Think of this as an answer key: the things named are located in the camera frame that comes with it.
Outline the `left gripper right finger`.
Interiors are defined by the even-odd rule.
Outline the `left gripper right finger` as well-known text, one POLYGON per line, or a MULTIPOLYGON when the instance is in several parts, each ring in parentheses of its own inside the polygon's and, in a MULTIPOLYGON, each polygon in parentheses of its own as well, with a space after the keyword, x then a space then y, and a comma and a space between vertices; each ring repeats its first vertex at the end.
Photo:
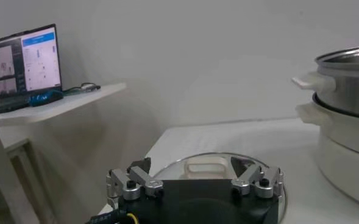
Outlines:
POLYGON ((258 198, 283 197, 283 173, 279 167, 238 157, 231 157, 230 162, 236 175, 231 180, 233 193, 243 197, 254 191, 258 198))

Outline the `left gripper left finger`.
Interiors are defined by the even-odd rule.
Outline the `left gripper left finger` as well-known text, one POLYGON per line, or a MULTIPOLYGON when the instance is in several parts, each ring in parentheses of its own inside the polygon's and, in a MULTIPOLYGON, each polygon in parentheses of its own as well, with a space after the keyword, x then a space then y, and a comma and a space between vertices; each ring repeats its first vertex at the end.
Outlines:
POLYGON ((125 172, 121 169, 110 169, 106 175, 107 200, 113 201, 122 197, 125 201, 141 198, 141 191, 150 198, 161 198, 164 195, 162 180, 149 175, 151 158, 134 161, 125 172))

